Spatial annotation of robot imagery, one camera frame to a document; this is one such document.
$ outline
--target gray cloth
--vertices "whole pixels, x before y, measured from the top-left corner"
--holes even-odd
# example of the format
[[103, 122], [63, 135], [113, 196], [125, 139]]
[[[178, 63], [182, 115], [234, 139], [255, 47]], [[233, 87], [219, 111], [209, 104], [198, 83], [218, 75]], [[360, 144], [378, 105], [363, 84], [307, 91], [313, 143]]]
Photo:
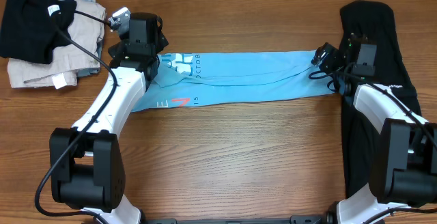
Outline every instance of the gray cloth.
[[[103, 39], [99, 42], [97, 42], [97, 55], [100, 59], [102, 59], [102, 52], [103, 52]], [[97, 74], [100, 71], [100, 68], [86, 68], [83, 70], [77, 71], [77, 77], [85, 77], [90, 76], [92, 74]]]
[[[104, 20], [106, 10], [98, 3], [75, 0], [76, 10]], [[68, 27], [72, 40], [94, 53], [97, 42], [103, 39], [104, 25], [80, 14], [74, 15], [73, 23]], [[63, 73], [66, 85], [77, 85], [76, 74], [83, 69], [99, 69], [100, 64], [74, 45], [57, 47], [53, 50], [51, 64], [33, 64], [19, 59], [10, 59], [8, 73], [11, 87], [54, 86], [52, 77]]]

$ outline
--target clothing tag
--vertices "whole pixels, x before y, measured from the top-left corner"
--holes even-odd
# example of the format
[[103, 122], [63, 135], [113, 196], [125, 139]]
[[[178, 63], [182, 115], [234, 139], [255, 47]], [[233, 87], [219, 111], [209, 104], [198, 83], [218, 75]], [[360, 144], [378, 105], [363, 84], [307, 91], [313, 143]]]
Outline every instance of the clothing tag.
[[52, 81], [56, 89], [65, 87], [67, 85], [66, 78], [63, 73], [55, 74], [54, 76], [52, 76]]
[[52, 16], [53, 12], [59, 11], [59, 5], [50, 5], [47, 7], [48, 9], [48, 15]]

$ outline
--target black wire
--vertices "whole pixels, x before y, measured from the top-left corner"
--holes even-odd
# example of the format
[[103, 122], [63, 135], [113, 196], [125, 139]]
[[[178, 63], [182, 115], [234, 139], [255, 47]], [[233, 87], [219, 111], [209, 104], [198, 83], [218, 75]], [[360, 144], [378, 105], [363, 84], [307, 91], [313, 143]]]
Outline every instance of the black wire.
[[387, 214], [393, 215], [393, 213], [395, 213], [395, 212], [412, 212], [412, 213], [422, 213], [422, 214], [433, 214], [433, 213], [437, 213], [437, 208], [429, 209], [429, 210], [423, 210], [423, 209], [419, 209], [419, 208], [389, 208], [388, 210], [385, 210], [379, 214], [372, 216], [370, 219], [363, 222], [363, 224], [370, 224], [370, 223], [378, 220], [379, 218], [382, 218], [383, 216], [385, 216]]
[[94, 19], [94, 20], [96, 20], [96, 21], [98, 21], [98, 22], [101, 22], [101, 23], [103, 23], [103, 24], [108, 25], [109, 27], [111, 27], [111, 23], [110, 23], [110, 22], [107, 22], [107, 21], [105, 21], [105, 20], [101, 20], [101, 19], [99, 19], [99, 18], [96, 18], [95, 16], [91, 16], [91, 15], [89, 15], [89, 14], [86, 14], [86, 13], [84, 13], [84, 12], [80, 12], [80, 11], [76, 11], [76, 10], [74, 11], [74, 13], [77, 13], [77, 14], [80, 14], [80, 15], [86, 16], [86, 17], [88, 17], [88, 18]]
[[67, 37], [62, 30], [59, 29], [59, 27], [57, 26], [57, 24], [55, 22], [53, 22], [54, 27], [57, 31], [57, 33], [59, 35], [61, 35], [62, 37], [64, 37], [67, 41], [69, 41], [71, 44], [75, 45], [75, 47], [81, 49], [84, 53], [87, 53], [89, 56], [91, 56], [92, 58], [94, 58], [96, 61], [98, 61], [100, 64], [103, 65], [103, 67], [105, 67], [109, 74], [112, 76], [113, 78], [113, 86], [111, 89], [111, 92], [109, 93], [107, 99], [103, 102], [102, 106], [97, 110], [96, 114], [93, 115], [90, 119], [90, 121], [88, 122], [88, 124], [82, 129], [82, 131], [73, 139], [73, 141], [71, 142], [71, 144], [66, 148], [66, 150], [62, 153], [62, 155], [56, 160], [55, 163], [53, 163], [53, 165], [50, 167], [50, 169], [47, 171], [46, 175], [42, 178], [40, 185], [38, 186], [36, 193], [35, 193], [35, 207], [36, 209], [43, 215], [46, 216], [74, 216], [74, 215], [90, 215], [93, 216], [94, 218], [98, 219], [102, 224], [108, 224], [106, 222], [106, 220], [100, 216], [97, 213], [94, 212], [90, 212], [90, 211], [75, 211], [75, 212], [58, 212], [58, 213], [54, 213], [54, 212], [49, 212], [46, 211], [45, 209], [43, 209], [40, 205], [40, 195], [42, 192], [42, 189], [44, 188], [44, 185], [47, 183], [48, 179], [50, 178], [50, 176], [52, 175], [53, 171], [56, 169], [56, 167], [60, 164], [60, 162], [67, 156], [67, 154], [69, 154], [72, 151], [72, 148], [74, 148], [76, 146], [76, 144], [78, 143], [79, 139], [87, 132], [87, 130], [93, 125], [93, 123], [97, 120], [98, 116], [103, 112], [104, 108], [106, 107], [106, 105], [109, 103], [109, 101], [111, 100], [111, 98], [113, 97], [115, 90], [117, 89], [118, 83], [117, 83], [117, 77], [115, 76], [114, 72], [111, 70], [111, 68], [106, 65], [101, 59], [99, 59], [98, 57], [96, 57], [94, 54], [90, 53], [87, 49], [83, 48], [82, 46], [80, 46], [79, 44], [77, 44], [76, 42], [74, 42], [73, 40], [71, 40], [69, 37]]
[[323, 71], [318, 70], [318, 71], [312, 72], [311, 74], [309, 74], [308, 78], [310, 78], [311, 80], [320, 80], [320, 79], [326, 78], [328, 76], [334, 75], [334, 73], [329, 73], [329, 74], [325, 74], [325, 75], [322, 75], [322, 76], [314, 77], [314, 75], [320, 74], [320, 73], [323, 73]]
[[345, 73], [349, 73], [349, 69], [354, 65], [355, 63], [349, 63], [346, 68], [344, 69]]
[[328, 84], [326, 84], [326, 87], [327, 87], [329, 90], [331, 90], [332, 92], [336, 92], [336, 91], [337, 91], [336, 89], [331, 89], [331, 88], [330, 88], [330, 85], [333, 84], [333, 83], [334, 83], [334, 80], [330, 80], [330, 81], [328, 82]]

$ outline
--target light blue t-shirt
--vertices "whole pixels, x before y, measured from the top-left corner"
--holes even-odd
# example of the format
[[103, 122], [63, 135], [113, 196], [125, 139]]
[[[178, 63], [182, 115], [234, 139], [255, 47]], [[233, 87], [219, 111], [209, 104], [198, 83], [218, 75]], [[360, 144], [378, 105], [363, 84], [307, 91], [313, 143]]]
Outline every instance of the light blue t-shirt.
[[315, 51], [190, 53], [160, 56], [158, 75], [133, 111], [331, 94], [328, 79], [310, 80]]

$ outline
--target folded clothes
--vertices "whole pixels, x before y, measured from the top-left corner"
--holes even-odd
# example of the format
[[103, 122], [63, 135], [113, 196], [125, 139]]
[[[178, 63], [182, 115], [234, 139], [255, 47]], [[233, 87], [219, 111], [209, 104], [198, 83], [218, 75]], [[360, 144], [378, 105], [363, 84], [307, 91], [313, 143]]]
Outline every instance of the folded clothes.
[[70, 44], [53, 27], [47, 9], [51, 5], [59, 6], [61, 14], [55, 23], [70, 37], [66, 29], [73, 21], [76, 1], [7, 0], [1, 23], [0, 56], [51, 63], [53, 49]]
[[311, 64], [314, 53], [161, 55], [158, 75], [133, 111], [331, 94], [328, 80], [308, 79], [316, 71]]
[[[75, 0], [76, 10], [104, 20], [105, 8], [98, 3]], [[86, 16], [75, 14], [72, 24], [68, 27], [72, 40], [90, 52], [97, 54], [98, 44], [104, 35], [104, 25]], [[11, 87], [46, 87], [54, 86], [53, 76], [64, 74], [64, 85], [77, 85], [76, 73], [83, 69], [99, 69], [100, 64], [92, 57], [70, 44], [53, 50], [51, 64], [33, 64], [11, 58], [8, 63], [8, 73]]]

